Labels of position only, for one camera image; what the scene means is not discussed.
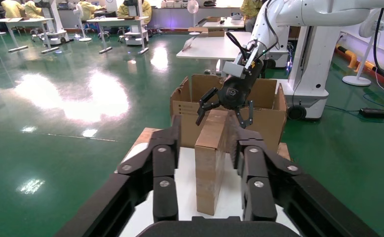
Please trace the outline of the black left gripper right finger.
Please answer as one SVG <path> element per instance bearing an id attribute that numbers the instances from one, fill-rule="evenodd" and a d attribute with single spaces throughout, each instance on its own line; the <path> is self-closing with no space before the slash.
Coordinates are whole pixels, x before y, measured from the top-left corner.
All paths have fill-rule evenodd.
<path id="1" fill-rule="evenodd" d="M 243 219 L 275 223 L 281 206 L 304 237 L 375 237 L 377 233 L 262 136 L 228 114 L 228 147 L 241 178 Z"/>

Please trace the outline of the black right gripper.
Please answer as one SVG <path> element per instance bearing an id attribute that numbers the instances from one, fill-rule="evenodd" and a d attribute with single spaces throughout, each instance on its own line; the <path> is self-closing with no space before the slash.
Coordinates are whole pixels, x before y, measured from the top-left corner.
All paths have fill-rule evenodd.
<path id="1" fill-rule="evenodd" d="M 195 122 L 199 126 L 205 117 L 207 111 L 215 109 L 222 105 L 228 110 L 234 110 L 239 126 L 243 129 L 253 124 L 253 101 L 246 101 L 249 96 L 256 79 L 263 69 L 264 63 L 257 59 L 251 63 L 250 70 L 244 70 L 242 65 L 234 62 L 226 62 L 223 67 L 223 72 L 227 74 L 223 86 L 218 91 L 213 87 L 206 92 L 199 100 L 199 108 L 197 110 L 198 118 Z M 215 102 L 209 100 L 218 95 Z M 243 119 L 240 109 L 248 108 L 248 119 Z"/>

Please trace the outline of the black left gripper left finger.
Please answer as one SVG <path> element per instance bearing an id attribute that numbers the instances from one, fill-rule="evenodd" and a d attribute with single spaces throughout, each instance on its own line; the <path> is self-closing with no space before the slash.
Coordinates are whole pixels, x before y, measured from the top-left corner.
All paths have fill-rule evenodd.
<path id="1" fill-rule="evenodd" d="M 135 207 L 153 192 L 153 219 L 177 221 L 175 170 L 179 166 L 181 116 L 170 128 L 152 134 L 148 146 L 124 160 L 56 234 L 57 237 L 117 237 Z"/>

